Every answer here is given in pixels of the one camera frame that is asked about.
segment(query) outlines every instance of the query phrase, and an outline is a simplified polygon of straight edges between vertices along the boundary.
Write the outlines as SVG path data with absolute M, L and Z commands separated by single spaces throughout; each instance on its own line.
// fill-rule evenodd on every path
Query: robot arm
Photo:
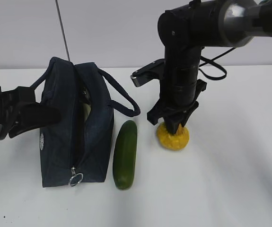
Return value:
M 175 134 L 186 125 L 199 106 L 196 99 L 206 89 L 198 80 L 201 51 L 206 46 L 241 47 L 254 36 L 272 37 L 272 0 L 257 5 L 254 0 L 193 0 L 189 5 L 167 10 L 158 21 L 165 59 L 145 66 L 131 76 L 140 87 L 160 80 L 160 99 L 148 112 L 157 124 L 164 118 L 167 130 Z

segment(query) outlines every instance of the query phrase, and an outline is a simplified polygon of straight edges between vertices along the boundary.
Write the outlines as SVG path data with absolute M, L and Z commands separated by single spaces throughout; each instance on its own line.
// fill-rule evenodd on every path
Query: cucumber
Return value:
M 135 175 L 137 150 L 137 126 L 133 121 L 125 122 L 118 134 L 113 159 L 113 177 L 120 190 L 132 186 Z

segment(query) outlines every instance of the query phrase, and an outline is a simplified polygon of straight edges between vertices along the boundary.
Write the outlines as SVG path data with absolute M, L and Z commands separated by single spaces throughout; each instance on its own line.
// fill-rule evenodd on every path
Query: bag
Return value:
M 134 107 L 111 99 L 103 77 Z M 41 103 L 56 107 L 61 122 L 40 129 L 42 186 L 75 186 L 104 182 L 114 126 L 114 109 L 134 117 L 139 106 L 94 63 L 73 65 L 53 57 L 46 72 L 31 87 L 45 81 Z

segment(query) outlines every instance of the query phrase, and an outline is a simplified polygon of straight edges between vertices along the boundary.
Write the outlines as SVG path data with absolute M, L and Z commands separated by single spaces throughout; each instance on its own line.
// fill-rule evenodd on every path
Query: yellow sponge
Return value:
M 165 124 L 161 123 L 157 129 L 157 137 L 163 147 L 170 150 L 181 150 L 188 144 L 189 131 L 179 125 L 177 133 L 172 135 L 167 131 Z

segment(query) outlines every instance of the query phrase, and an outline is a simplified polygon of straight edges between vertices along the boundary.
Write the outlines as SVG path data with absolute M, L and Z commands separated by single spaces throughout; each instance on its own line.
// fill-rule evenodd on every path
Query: table surface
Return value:
M 272 227 L 272 66 L 226 68 L 225 80 L 205 79 L 207 90 L 187 124 L 190 142 L 178 152 L 161 148 L 157 126 L 146 120 L 158 82 L 135 88 L 136 69 L 106 69 L 141 107 L 128 191 L 115 187 L 113 150 L 104 183 L 42 188 L 39 131 L 0 141 L 0 227 Z M 1 88 L 29 86 L 43 72 L 0 70 Z M 112 99 L 129 105 L 109 89 Z M 115 138 L 126 120 L 115 112 Z

